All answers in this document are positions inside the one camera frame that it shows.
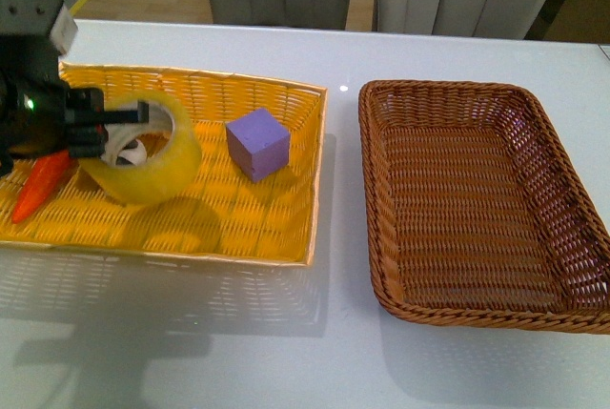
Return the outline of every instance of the table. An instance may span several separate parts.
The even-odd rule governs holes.
[[[321,85],[312,268],[0,252],[0,407],[605,408],[610,337],[437,328],[369,280],[357,93],[368,80],[533,92],[610,227],[610,59],[597,45],[79,21],[67,60]]]

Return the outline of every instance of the basket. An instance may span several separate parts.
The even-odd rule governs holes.
[[[267,265],[313,263],[326,90],[237,74],[64,64],[72,87],[106,99],[161,90],[186,107],[203,159],[195,181],[155,206],[118,204],[78,170],[35,215],[13,225],[14,201],[32,162],[0,181],[5,246],[81,253],[161,256]],[[265,107],[291,133],[289,165],[252,183],[229,157],[225,122]]]
[[[375,81],[359,121],[371,280],[390,314],[610,333],[610,238],[531,93]]]

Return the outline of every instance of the yellow tape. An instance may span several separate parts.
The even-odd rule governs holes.
[[[201,147],[186,109],[163,92],[141,91],[106,104],[106,109],[134,108],[137,100],[150,104],[148,124],[110,125],[103,159],[83,158],[80,166],[107,194],[120,202],[155,204],[166,201],[187,187],[201,163]],[[147,133],[171,133],[163,149],[139,166],[115,166],[116,158],[130,141]]]

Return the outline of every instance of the foam cube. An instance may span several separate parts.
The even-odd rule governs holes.
[[[288,164],[290,133],[267,109],[257,109],[226,125],[229,155],[252,182]]]

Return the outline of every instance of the orange carrot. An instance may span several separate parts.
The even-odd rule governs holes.
[[[12,211],[13,223],[19,223],[28,218],[51,196],[71,162],[67,150],[36,160]]]

